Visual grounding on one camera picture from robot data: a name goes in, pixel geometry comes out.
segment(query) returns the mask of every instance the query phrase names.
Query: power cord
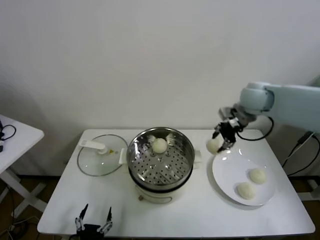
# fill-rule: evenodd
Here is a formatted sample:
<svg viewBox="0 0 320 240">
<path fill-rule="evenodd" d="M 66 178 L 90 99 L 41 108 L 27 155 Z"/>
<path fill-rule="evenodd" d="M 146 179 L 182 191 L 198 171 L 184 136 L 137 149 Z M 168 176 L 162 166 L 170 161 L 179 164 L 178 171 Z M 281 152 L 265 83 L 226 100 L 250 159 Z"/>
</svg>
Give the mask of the power cord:
<svg viewBox="0 0 320 240">
<path fill-rule="evenodd" d="M 35 240 L 38 240 L 38 239 L 39 239 L 39 237 L 40 237 L 40 232 L 38 232 L 38 234 L 36 235 Z"/>
<path fill-rule="evenodd" d="M 314 161 L 315 161 L 315 160 L 317 159 L 317 157 L 319 156 L 319 154 L 320 154 L 320 141 L 319 141 L 319 139 L 318 139 L 316 136 L 314 136 L 314 135 L 312 136 L 312 138 L 315 139 L 315 140 L 317 141 L 317 143 L 318 143 L 318 151 L 316 152 L 315 157 L 312 159 L 312 161 L 311 161 L 307 166 L 305 166 L 304 168 L 302 168 L 302 169 L 300 169 L 300 170 L 298 170 L 298 171 L 295 171 L 295 172 L 293 172 L 293 173 L 290 173 L 290 174 L 288 175 L 288 177 L 290 177 L 290 176 L 292 176 L 292 175 L 294 175 L 294 174 L 300 173 L 300 172 L 302 172 L 303 170 L 305 170 L 305 169 L 307 169 L 308 167 L 310 167 L 311 164 L 313 164 Z"/>
<path fill-rule="evenodd" d="M 8 125 L 5 125 L 5 126 L 3 126 L 3 127 L 1 128 L 1 130 L 0 130 L 0 135 L 4 135 L 3 130 L 4 130 L 5 128 L 7 128 L 7 127 L 12 127 L 13 130 L 14 130 L 14 132 L 11 134 L 11 136 L 8 136 L 8 137 L 5 137 L 5 138 L 2 138 L 2 137 L 1 137 L 1 140 L 2 140 L 2 141 L 6 141 L 6 140 L 12 138 L 12 137 L 16 134 L 16 132 L 17 132 L 17 129 L 16 129 L 15 126 L 13 126 L 13 125 L 11 125 L 11 124 L 8 124 Z"/>
<path fill-rule="evenodd" d="M 15 201 L 14 201 L 14 196 L 12 193 L 12 189 L 7 185 L 8 191 L 10 193 L 11 196 L 11 201 L 12 201 L 12 221 L 11 221 L 11 225 L 9 226 L 8 229 L 5 229 L 4 231 L 2 231 L 0 233 L 0 238 L 3 237 L 5 235 L 5 233 L 7 233 L 7 239 L 11 239 L 11 240 L 18 240 L 20 238 L 22 238 L 28 231 L 29 225 L 37 225 L 37 223 L 34 222 L 28 222 L 30 219 L 34 218 L 37 221 L 39 221 L 39 218 L 37 218 L 36 216 L 31 216 L 28 217 L 27 219 L 23 219 L 20 221 L 15 222 Z"/>
<path fill-rule="evenodd" d="M 3 130 L 7 127 L 11 127 L 13 128 L 13 133 L 11 134 L 11 136 L 8 136 L 8 137 L 4 137 L 5 134 L 3 133 Z M 4 142 L 10 138 L 12 138 L 17 132 L 17 129 L 15 126 L 11 125 L 11 124 L 8 124 L 8 125 L 5 125 L 3 127 L 1 127 L 1 130 L 0 130 L 0 153 L 4 150 Z"/>
<path fill-rule="evenodd" d="M 288 157 L 284 160 L 282 167 L 284 167 L 288 159 L 291 158 L 315 133 L 312 131 L 307 131 L 302 137 L 299 138 L 294 148 L 289 153 Z"/>
<path fill-rule="evenodd" d="M 275 122 L 274 120 L 268 116 L 268 118 L 270 119 L 271 121 L 271 127 L 270 127 L 270 130 L 262 137 L 259 137 L 259 138 L 256 138 L 256 139 L 248 139 L 248 138 L 244 138 L 243 136 L 241 136 L 238 132 L 236 132 L 237 136 L 239 138 L 241 138 L 242 140 L 246 140 L 246 141 L 259 141 L 261 139 L 265 139 L 266 137 L 268 137 L 270 135 L 270 133 L 272 132 L 272 130 L 274 129 L 274 125 L 275 125 Z"/>
</svg>

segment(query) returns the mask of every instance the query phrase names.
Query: floor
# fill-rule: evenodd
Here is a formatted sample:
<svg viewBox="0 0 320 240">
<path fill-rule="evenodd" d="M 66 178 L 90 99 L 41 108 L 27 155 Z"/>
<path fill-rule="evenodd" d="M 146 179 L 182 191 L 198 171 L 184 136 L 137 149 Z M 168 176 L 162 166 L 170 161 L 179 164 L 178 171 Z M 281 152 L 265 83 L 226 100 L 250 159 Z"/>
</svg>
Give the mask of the floor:
<svg viewBox="0 0 320 240">
<path fill-rule="evenodd" d="M 35 188 L 39 182 L 45 183 L 47 187 L 40 193 L 38 197 L 41 200 L 48 202 L 58 183 L 58 180 L 46 179 L 46 178 L 44 179 L 23 178 L 21 180 L 21 184 L 29 191 Z M 311 188 L 309 187 L 306 181 L 292 180 L 291 182 L 297 192 L 309 192 L 311 190 Z M 0 193 L 2 193 L 5 187 L 6 185 L 0 180 Z M 19 194 L 17 194 L 15 191 L 11 191 L 11 192 L 13 196 L 14 205 L 17 206 L 20 202 L 22 202 L 23 198 Z M 307 202 L 304 202 L 303 204 L 315 224 L 315 228 L 316 228 L 315 233 L 309 234 L 309 235 L 301 235 L 301 236 L 287 236 L 283 238 L 284 240 L 320 240 L 320 201 L 307 201 Z M 11 198 L 11 195 L 8 193 L 3 199 L 3 201 L 0 203 L 0 216 L 1 216 L 0 233 L 3 230 L 8 229 L 9 226 L 11 225 L 12 209 L 13 209 L 12 198 Z M 15 222 L 29 218 L 31 216 L 36 216 L 37 218 L 40 219 L 41 214 L 42 213 L 37 209 L 33 208 L 32 206 L 28 206 L 27 209 L 19 216 L 19 218 L 15 220 Z M 61 237 L 59 236 L 39 234 L 37 232 L 37 225 L 36 225 L 38 222 L 37 219 L 35 218 L 30 219 L 29 222 L 33 224 L 29 225 L 25 235 L 23 235 L 20 238 L 21 240 L 52 240 L 52 239 L 61 240 Z M 5 240 L 5 239 L 8 239 L 7 233 L 4 235 L 0 235 L 0 240 Z M 273 238 L 266 237 L 266 238 L 253 238 L 253 239 L 257 239 L 257 240 L 271 239 L 272 240 Z"/>
</svg>

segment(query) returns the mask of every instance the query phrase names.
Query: dough ball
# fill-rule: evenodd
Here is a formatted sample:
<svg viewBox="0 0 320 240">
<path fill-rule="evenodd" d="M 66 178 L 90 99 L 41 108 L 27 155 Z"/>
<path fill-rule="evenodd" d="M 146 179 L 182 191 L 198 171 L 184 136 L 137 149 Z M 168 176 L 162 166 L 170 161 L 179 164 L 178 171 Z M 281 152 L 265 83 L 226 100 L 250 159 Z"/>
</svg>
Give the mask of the dough ball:
<svg viewBox="0 0 320 240">
<path fill-rule="evenodd" d="M 156 138 L 152 143 L 152 150 L 156 154 L 162 154 L 167 150 L 167 141 L 163 138 Z"/>
<path fill-rule="evenodd" d="M 236 186 L 238 194 L 244 199 L 251 200 L 256 196 L 256 189 L 249 182 L 242 182 L 238 186 Z"/>
<path fill-rule="evenodd" d="M 256 184 L 264 184 L 267 181 L 267 175 L 265 171 L 263 171 L 260 168 L 252 169 L 249 172 L 249 177 L 252 180 L 252 182 Z"/>
<path fill-rule="evenodd" d="M 218 150 L 220 148 L 220 141 L 219 139 L 210 139 L 206 142 L 206 149 L 212 153 L 213 155 L 216 155 L 218 153 Z"/>
</svg>

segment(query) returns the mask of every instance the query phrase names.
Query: table leg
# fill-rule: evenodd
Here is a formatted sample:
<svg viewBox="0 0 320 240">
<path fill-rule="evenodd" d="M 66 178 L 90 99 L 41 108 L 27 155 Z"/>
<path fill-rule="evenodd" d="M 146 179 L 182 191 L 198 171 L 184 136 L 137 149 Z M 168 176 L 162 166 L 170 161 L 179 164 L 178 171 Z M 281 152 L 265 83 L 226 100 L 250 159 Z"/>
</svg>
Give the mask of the table leg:
<svg viewBox="0 0 320 240">
<path fill-rule="evenodd" d="M 311 192 L 298 192 L 298 196 L 301 201 L 320 201 L 320 185 L 316 183 L 315 180 L 307 181 L 312 187 Z"/>
<path fill-rule="evenodd" d="M 21 181 L 20 178 L 15 175 L 9 168 L 7 169 L 8 173 L 10 173 L 17 181 Z M 2 202 L 2 200 L 5 198 L 5 196 L 7 195 L 7 193 L 9 192 L 9 189 L 6 187 L 3 192 L 0 195 L 0 203 Z"/>
<path fill-rule="evenodd" d="M 12 189 L 14 189 L 18 194 L 24 197 L 23 202 L 14 210 L 14 218 L 17 218 L 19 214 L 28 206 L 31 205 L 38 209 L 39 211 L 43 212 L 47 206 L 47 204 L 38 199 L 36 195 L 38 195 L 42 189 L 45 188 L 45 184 L 40 183 L 32 192 L 29 192 L 25 189 L 19 181 L 16 179 L 16 175 L 13 172 L 8 172 L 5 170 L 0 174 L 0 178 L 8 184 Z"/>
</svg>

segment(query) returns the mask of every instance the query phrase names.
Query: white wall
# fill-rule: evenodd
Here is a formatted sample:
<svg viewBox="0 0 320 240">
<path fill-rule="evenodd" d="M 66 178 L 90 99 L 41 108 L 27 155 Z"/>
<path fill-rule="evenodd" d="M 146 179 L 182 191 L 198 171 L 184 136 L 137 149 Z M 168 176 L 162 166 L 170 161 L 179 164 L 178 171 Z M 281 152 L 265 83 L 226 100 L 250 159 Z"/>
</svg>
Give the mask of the white wall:
<svg viewBox="0 0 320 240">
<path fill-rule="evenodd" d="M 212 128 L 250 81 L 309 83 L 319 11 L 316 0 L 2 0 L 0 113 L 45 132 L 14 169 L 60 175 L 87 128 Z"/>
</svg>

